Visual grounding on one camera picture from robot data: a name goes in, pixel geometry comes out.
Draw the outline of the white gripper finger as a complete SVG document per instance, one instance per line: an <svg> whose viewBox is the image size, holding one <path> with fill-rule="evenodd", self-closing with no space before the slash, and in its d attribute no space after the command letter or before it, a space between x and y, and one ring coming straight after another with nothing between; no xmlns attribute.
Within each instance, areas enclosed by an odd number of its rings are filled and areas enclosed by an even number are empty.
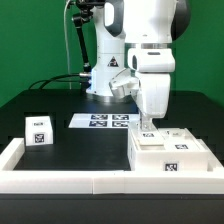
<svg viewBox="0 0 224 224"><path fill-rule="evenodd" d="M149 118L149 119L147 120L147 130L148 130L148 131L152 131L152 130L154 130L154 126L153 126L152 118Z"/></svg>
<svg viewBox="0 0 224 224"><path fill-rule="evenodd" d="M141 131L147 131L147 124L145 121L145 116L142 114L140 114L139 127L140 127Z"/></svg>

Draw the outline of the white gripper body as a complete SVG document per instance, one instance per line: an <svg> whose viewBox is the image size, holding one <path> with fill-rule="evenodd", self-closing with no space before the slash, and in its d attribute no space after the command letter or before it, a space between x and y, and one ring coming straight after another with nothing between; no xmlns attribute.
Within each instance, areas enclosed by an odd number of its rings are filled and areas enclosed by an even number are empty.
<svg viewBox="0 0 224 224"><path fill-rule="evenodd" d="M142 114L163 118L167 111L170 74L175 59L170 48L128 50L128 66L137 78L137 93L132 94Z"/></svg>

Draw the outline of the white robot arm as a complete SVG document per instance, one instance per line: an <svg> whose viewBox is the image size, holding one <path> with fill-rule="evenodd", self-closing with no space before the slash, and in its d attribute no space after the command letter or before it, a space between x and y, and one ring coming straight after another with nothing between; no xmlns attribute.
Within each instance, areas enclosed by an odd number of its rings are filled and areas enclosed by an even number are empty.
<svg viewBox="0 0 224 224"><path fill-rule="evenodd" d="M175 59L170 48L190 20L188 0L95 0L97 63L88 93L102 100L130 95L140 112L140 129L165 116L170 74Z"/></svg>

